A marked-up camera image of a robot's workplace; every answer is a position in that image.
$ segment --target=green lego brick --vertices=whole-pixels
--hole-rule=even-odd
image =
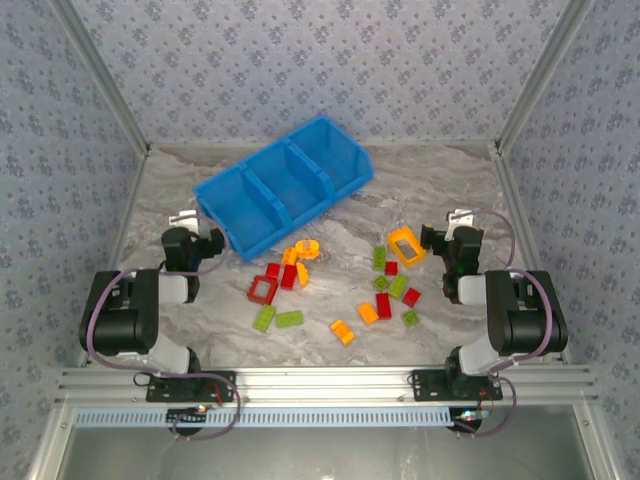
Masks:
[[[385,247],[376,247],[373,249],[373,269],[382,272],[387,263],[387,250]]]
[[[294,325],[302,325],[302,312],[296,310],[294,312],[279,313],[276,315],[276,325],[278,328],[292,327]]]
[[[389,280],[387,280],[387,278],[382,275],[380,275],[371,283],[373,283],[373,286],[376,287],[376,290],[378,290],[379,292],[384,292],[387,287],[391,285]]]
[[[402,314],[402,321],[407,327],[413,327],[418,324],[420,319],[418,315],[413,310],[409,310],[408,312],[404,312]]]
[[[402,294],[404,293],[404,289],[407,288],[407,283],[409,283],[409,278],[406,275],[399,273],[396,275],[396,278],[393,279],[393,283],[389,287],[389,295],[400,300],[400,297],[402,297]]]
[[[271,320],[273,320],[273,316],[276,313],[275,307],[271,305],[263,305],[262,310],[258,314],[256,321],[253,322],[253,328],[256,330],[260,330],[262,333],[267,331],[269,325],[271,325]]]

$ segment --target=yellow lego brick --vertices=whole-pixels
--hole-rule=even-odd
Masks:
[[[296,268],[298,269],[298,281],[300,282],[300,286],[304,288],[309,281],[309,272],[307,272],[307,267],[300,262],[296,263]]]
[[[331,324],[331,330],[345,345],[349,345],[351,342],[353,342],[353,339],[356,338],[351,329],[347,327],[347,325],[342,320],[336,320],[335,322],[333,322]]]
[[[409,227],[405,226],[391,232],[387,237],[387,242],[389,242],[391,250],[393,250],[393,253],[396,254],[405,267],[412,267],[416,263],[424,260],[427,256],[427,251],[422,248],[420,240],[416,238]],[[405,256],[400,248],[400,243],[407,244],[413,250],[414,254],[409,257]]]
[[[378,314],[370,303],[363,303],[358,306],[358,312],[367,325],[375,322],[378,319]]]
[[[316,258],[320,255],[320,244],[317,240],[307,238],[296,242],[298,258]]]
[[[298,252],[294,247],[287,247],[284,249],[284,254],[282,255],[282,265],[295,265],[296,259],[298,258]]]

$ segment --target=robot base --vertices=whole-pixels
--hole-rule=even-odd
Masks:
[[[236,384],[236,373],[232,371],[200,370],[200,361],[192,349],[189,350],[189,373],[215,373]],[[211,378],[167,378],[149,376],[147,402],[149,403],[217,403],[233,402],[233,391],[223,382]]]
[[[416,402],[444,402],[455,400],[486,400],[481,392],[487,392],[493,400],[502,400],[500,385],[494,386],[489,377],[468,376],[460,371],[458,352],[455,348],[443,369],[413,370],[410,384]]]

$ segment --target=red lego brick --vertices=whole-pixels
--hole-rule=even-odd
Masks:
[[[388,293],[377,293],[376,304],[378,306],[378,317],[380,320],[388,320],[391,318],[391,302]]]
[[[256,289],[260,285],[260,283],[266,283],[269,286],[267,293],[264,296],[256,294]],[[271,305],[273,301],[273,297],[276,294],[276,290],[278,289],[278,279],[271,278],[261,275],[256,275],[253,279],[253,283],[251,284],[251,288],[247,292],[247,298],[252,302],[258,303],[260,305]]]
[[[410,288],[409,290],[407,290],[407,293],[404,294],[402,303],[407,305],[409,308],[413,308],[413,306],[416,304],[416,302],[420,298],[420,295],[422,294],[419,291],[417,291],[415,288]]]
[[[398,274],[398,262],[387,262],[384,266],[385,275],[397,275]]]
[[[280,276],[280,264],[279,263],[269,263],[267,265],[267,273],[265,273],[267,277],[275,278],[278,280]]]
[[[296,275],[298,274],[298,269],[295,265],[285,265],[284,266],[284,274],[282,275],[282,282],[280,282],[280,287],[285,290],[293,290],[293,284],[296,281]]]

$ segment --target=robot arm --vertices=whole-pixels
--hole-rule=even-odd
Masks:
[[[180,212],[181,217],[195,212]],[[218,229],[210,238],[200,238],[197,219],[174,222],[162,234],[166,260],[161,269],[141,269],[123,278],[112,290],[102,307],[94,332],[98,353],[117,356],[121,363],[157,368],[172,373],[199,371],[195,353],[180,346],[159,331],[160,303],[191,303],[200,287],[196,275],[181,275],[198,271],[203,258],[212,258],[224,248],[224,237]],[[87,327],[100,295],[120,272],[96,273],[82,322],[79,338],[87,350]]]
[[[562,352],[567,346],[567,324],[551,277],[545,271],[530,271],[542,285],[552,310],[552,330],[543,353]],[[526,278],[503,270],[463,277],[458,282],[460,303],[487,306],[487,333],[460,349],[460,369],[465,375],[486,375],[492,367],[518,354],[531,353],[545,334],[542,299]]]
[[[487,333],[474,342],[456,347],[445,360],[444,372],[419,370],[413,382],[426,388],[414,388],[417,401],[428,401],[424,391],[440,398],[481,400],[480,390],[501,398],[499,386],[489,378],[492,368],[514,355],[530,354],[542,344],[546,332],[546,312],[542,298],[532,283],[513,272],[499,270],[478,274],[478,257],[484,232],[470,221],[447,215],[449,229],[437,231],[430,224],[422,227],[420,243],[442,257],[445,273],[442,290],[452,303],[486,305]],[[543,287],[552,314],[551,338],[542,352],[561,352],[567,345],[567,325],[553,283],[545,271],[531,271]]]

